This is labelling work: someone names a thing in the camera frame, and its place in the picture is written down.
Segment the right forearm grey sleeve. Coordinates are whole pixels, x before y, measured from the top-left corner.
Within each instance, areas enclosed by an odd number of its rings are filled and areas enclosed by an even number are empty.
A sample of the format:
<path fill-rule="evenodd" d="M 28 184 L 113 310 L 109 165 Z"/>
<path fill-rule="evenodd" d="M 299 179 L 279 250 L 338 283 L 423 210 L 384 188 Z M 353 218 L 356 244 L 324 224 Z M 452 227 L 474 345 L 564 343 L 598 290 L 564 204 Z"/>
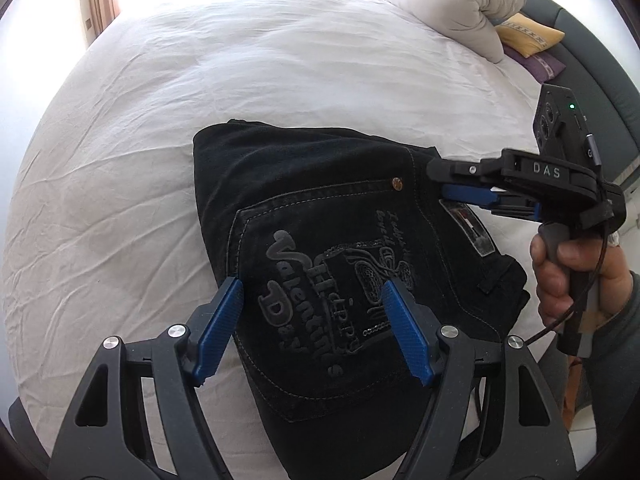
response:
<path fill-rule="evenodd" d="M 630 275 L 630 299 L 594 333 L 592 353 L 585 362 L 598 452 L 614 440 L 639 391 L 639 275 Z"/>

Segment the person's right hand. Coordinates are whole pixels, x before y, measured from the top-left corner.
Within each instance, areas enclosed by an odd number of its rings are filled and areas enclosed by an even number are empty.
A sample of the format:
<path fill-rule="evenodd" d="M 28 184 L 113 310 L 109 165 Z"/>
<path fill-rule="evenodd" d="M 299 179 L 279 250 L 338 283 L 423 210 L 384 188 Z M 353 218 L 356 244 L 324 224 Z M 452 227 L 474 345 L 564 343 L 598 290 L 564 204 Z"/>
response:
<path fill-rule="evenodd" d="M 600 258 L 601 241 L 598 238 L 568 240 L 556 248 L 553 262 L 547 255 L 547 246 L 537 234 L 530 243 L 529 252 L 537 280 L 538 312 L 544 326 L 550 327 L 568 310 L 570 278 L 568 271 L 590 273 L 596 270 Z M 623 248 L 608 246 L 599 271 L 599 310 L 608 321 L 623 310 L 634 289 Z"/>

